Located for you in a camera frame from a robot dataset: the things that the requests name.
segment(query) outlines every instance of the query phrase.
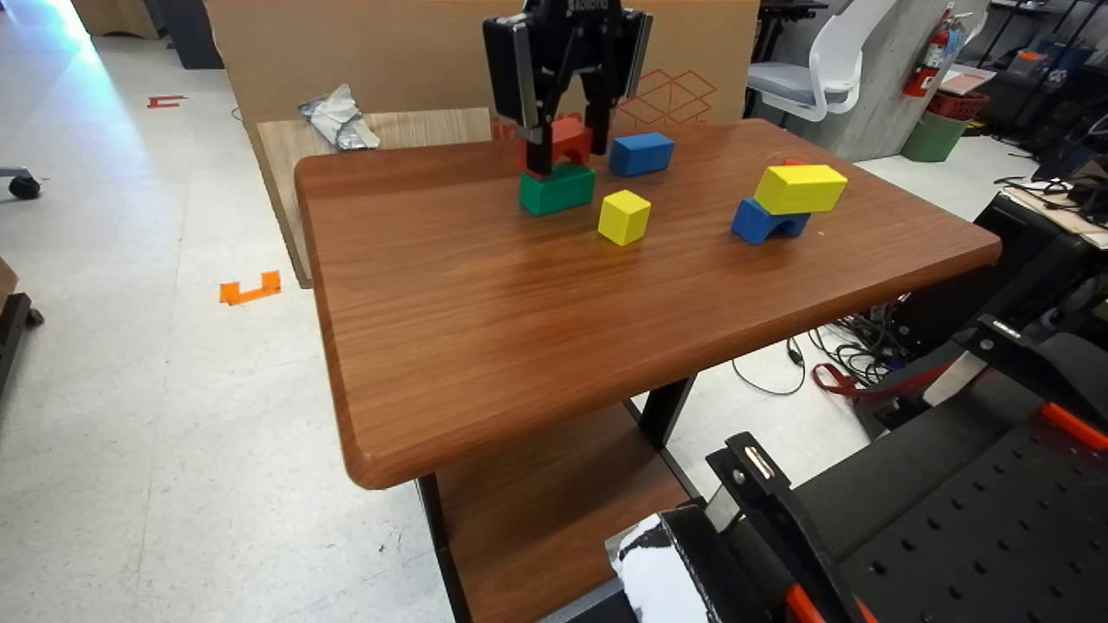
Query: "green block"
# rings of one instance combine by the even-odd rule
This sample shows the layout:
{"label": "green block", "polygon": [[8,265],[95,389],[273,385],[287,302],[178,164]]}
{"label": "green block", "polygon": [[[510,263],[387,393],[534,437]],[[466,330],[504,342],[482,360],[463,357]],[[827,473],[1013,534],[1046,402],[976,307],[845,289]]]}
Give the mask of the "green block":
{"label": "green block", "polygon": [[593,205],[593,189],[595,189],[595,174],[585,166],[557,166],[557,168],[549,168],[549,176],[524,174],[518,176],[518,209],[525,216],[542,217],[542,216]]}
{"label": "green block", "polygon": [[913,158],[913,164],[945,164],[948,151],[958,144],[961,130],[965,130],[965,121],[924,115],[908,135],[900,151],[905,158]]}

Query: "shelf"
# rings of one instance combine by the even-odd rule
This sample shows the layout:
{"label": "shelf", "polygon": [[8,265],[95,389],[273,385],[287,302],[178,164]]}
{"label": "shelf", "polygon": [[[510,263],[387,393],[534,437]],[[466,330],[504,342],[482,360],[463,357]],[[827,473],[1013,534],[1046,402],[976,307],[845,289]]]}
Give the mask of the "shelf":
{"label": "shelf", "polygon": [[1054,15],[1046,8],[1013,8],[1013,3],[989,3],[994,10],[1012,10],[1012,15],[1029,15],[1029,17],[1040,17],[1040,15]]}
{"label": "shelf", "polygon": [[686,501],[622,404],[439,472],[470,620],[540,620],[613,577],[602,542]]}
{"label": "shelf", "polygon": [[1040,86],[1040,75],[998,72],[994,81],[998,81],[998,82],[1012,82],[1012,86],[1029,86],[1029,90]]}

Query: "orange tape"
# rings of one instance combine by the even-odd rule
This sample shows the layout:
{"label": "orange tape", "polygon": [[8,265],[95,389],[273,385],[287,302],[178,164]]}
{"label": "orange tape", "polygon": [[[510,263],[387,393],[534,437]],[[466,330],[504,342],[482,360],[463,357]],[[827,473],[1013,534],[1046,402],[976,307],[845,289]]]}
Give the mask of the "orange tape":
{"label": "orange tape", "polygon": [[[809,601],[803,586],[794,586],[787,593],[787,608],[788,608],[794,623],[824,623],[824,612]],[[864,623],[879,623],[862,600],[860,600],[860,608],[862,608]]]}
{"label": "orange tape", "polygon": [[1042,416],[1050,427],[1056,427],[1061,431],[1074,437],[1081,446],[1088,446],[1088,451],[1093,451],[1093,453],[1108,453],[1108,437],[1103,437],[1099,427],[1089,427],[1089,423],[1077,420],[1074,412],[1065,412],[1063,404],[1046,402],[1046,404],[1040,409],[1040,416]]}
{"label": "orange tape", "polygon": [[249,302],[261,302],[261,299],[273,299],[278,289],[280,289],[280,272],[271,269],[271,272],[263,272],[263,282],[253,288],[253,289],[242,289],[239,280],[220,282],[219,288],[219,302],[220,303],[249,303]]}

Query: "blue block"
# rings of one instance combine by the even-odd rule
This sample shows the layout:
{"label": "blue block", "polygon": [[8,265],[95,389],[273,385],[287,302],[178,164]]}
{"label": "blue block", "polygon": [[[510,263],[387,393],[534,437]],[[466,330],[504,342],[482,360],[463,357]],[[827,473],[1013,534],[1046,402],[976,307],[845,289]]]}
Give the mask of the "blue block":
{"label": "blue block", "polygon": [[647,176],[661,174],[672,158],[672,139],[661,130],[622,135],[613,143],[609,168],[616,176]]}
{"label": "blue block", "polygon": [[744,198],[735,212],[732,234],[763,244],[773,234],[803,234],[809,216],[769,216],[759,202]]}

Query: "black equipment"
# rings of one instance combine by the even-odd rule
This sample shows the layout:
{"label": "black equipment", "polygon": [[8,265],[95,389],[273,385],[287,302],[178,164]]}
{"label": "black equipment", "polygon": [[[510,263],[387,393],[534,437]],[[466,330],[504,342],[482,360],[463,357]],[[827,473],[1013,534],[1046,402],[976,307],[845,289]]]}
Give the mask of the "black equipment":
{"label": "black equipment", "polygon": [[484,19],[494,109],[524,127],[534,174],[555,166],[555,115],[571,75],[585,86],[593,151],[606,151],[613,106],[637,86],[652,25],[621,0],[530,0],[524,15]]}
{"label": "black equipment", "polygon": [[714,620],[1100,620],[1108,352],[965,340],[989,375],[794,488],[755,437],[710,456],[710,506],[661,512]]}

